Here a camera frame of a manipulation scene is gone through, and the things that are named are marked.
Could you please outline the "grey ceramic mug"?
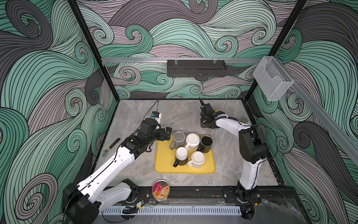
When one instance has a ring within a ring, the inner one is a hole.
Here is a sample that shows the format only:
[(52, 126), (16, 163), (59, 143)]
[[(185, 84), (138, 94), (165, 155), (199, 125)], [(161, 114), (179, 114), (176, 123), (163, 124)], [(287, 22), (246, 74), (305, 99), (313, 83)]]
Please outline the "grey ceramic mug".
[(173, 135), (173, 142), (170, 144), (170, 149), (174, 150), (185, 145), (186, 136), (183, 132), (177, 131)]

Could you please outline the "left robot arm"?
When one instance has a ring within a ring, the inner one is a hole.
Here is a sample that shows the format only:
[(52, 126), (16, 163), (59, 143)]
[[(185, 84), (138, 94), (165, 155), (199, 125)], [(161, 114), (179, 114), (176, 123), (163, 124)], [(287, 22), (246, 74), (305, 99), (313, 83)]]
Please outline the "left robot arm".
[(107, 188), (108, 184), (155, 141), (168, 141), (172, 128), (162, 128), (159, 118), (146, 118), (138, 129), (125, 138), (114, 155), (78, 184), (69, 184), (62, 193), (64, 219), (73, 224), (92, 224), (99, 214), (122, 201), (133, 202), (138, 186), (129, 179)]

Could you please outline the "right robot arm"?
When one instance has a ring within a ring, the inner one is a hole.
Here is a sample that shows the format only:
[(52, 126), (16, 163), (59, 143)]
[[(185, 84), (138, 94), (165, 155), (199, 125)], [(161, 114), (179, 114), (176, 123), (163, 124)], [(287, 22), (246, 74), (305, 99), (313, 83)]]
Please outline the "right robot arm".
[(201, 104), (201, 126), (210, 129), (223, 128), (239, 139), (239, 152), (244, 159), (242, 174), (238, 182), (237, 194), (240, 200), (247, 201), (255, 194), (258, 174), (267, 156), (266, 137), (258, 125), (241, 123), (222, 111), (215, 111), (209, 103)]

